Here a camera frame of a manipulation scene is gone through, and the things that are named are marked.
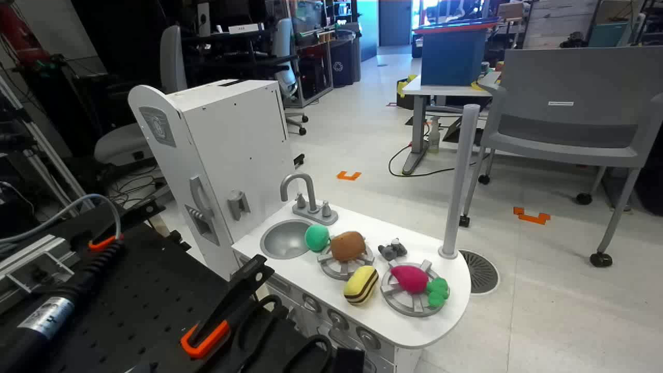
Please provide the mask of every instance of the white cabinet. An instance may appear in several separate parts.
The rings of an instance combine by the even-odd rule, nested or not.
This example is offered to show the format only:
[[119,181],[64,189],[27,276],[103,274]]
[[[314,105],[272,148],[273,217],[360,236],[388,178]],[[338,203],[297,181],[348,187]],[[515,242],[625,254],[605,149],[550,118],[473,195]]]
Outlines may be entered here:
[[218,81],[164,95],[134,88],[128,104],[207,262],[237,270],[233,242],[285,203],[294,169],[273,81]]

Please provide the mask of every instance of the faucet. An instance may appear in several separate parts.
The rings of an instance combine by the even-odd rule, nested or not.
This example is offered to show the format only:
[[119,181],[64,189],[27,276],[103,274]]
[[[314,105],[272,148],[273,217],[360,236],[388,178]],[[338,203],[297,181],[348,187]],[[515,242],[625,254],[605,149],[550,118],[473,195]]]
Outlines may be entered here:
[[318,213],[318,201],[316,201],[316,189],[314,189],[314,178],[308,175],[289,175],[285,181],[283,181],[283,201],[289,201],[289,184],[294,181],[294,178],[301,178],[307,183],[307,192],[308,192],[308,211]]

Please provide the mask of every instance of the toy kitchen counter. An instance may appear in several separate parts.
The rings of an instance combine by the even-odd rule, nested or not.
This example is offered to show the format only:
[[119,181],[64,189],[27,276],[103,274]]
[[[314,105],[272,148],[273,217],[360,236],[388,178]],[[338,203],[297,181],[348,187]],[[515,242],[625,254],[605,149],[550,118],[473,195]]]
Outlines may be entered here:
[[[275,270],[275,276],[269,282],[269,291],[294,308],[297,325],[304,335],[328,333],[338,347],[362,349],[367,353],[367,370],[412,373],[422,349],[444,337],[460,321],[471,298],[469,265],[462,254],[457,258],[440,256],[438,249],[442,240],[438,238],[335,206],[334,209],[338,211],[338,222],[329,225],[329,234],[357,229],[376,254],[374,267],[380,274],[376,295],[362,305],[350,305],[345,296],[347,282],[329,278],[322,270],[319,252],[310,251],[293,258],[272,256],[269,265]],[[235,242],[240,262],[264,254],[265,233],[293,219],[307,222],[297,217],[289,203],[250,234]],[[382,285],[386,285],[384,278],[389,276],[389,264],[378,252],[378,246],[393,238],[409,251],[399,264],[421,265],[422,262],[432,262],[432,271],[447,282],[449,298],[438,312],[425,316],[405,315],[382,295]]]

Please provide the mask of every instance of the toy fruit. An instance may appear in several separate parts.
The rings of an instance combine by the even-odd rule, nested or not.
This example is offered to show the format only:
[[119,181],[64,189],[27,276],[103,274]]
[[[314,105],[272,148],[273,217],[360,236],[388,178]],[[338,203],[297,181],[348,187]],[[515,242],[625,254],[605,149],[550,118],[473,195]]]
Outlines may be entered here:
[[331,246],[331,256],[335,262],[348,264],[348,262],[358,258],[365,252],[367,242],[360,233],[350,229],[350,233],[334,236],[329,246]]
[[399,285],[410,295],[421,295],[427,291],[429,274],[414,265],[396,265],[391,267],[391,276]]
[[427,284],[427,296],[432,308],[442,308],[444,303],[449,298],[449,284],[444,278],[433,278]]
[[329,244],[328,225],[314,223],[304,233],[307,249],[314,252],[322,252]]
[[348,303],[358,305],[367,300],[378,284],[380,276],[374,265],[358,267],[347,282],[345,296]]

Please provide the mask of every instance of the wheel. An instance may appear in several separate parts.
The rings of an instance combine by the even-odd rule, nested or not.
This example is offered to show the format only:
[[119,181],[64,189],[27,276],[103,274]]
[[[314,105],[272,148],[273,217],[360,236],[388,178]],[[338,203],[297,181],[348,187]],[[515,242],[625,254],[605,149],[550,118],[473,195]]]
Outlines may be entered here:
[[471,227],[471,217],[469,215],[460,215],[459,225]]
[[594,265],[594,267],[611,267],[614,265],[614,258],[607,254],[607,252],[593,252],[589,256],[589,262]]
[[577,195],[577,203],[578,206],[591,206],[593,203],[593,195],[581,192],[581,195]]

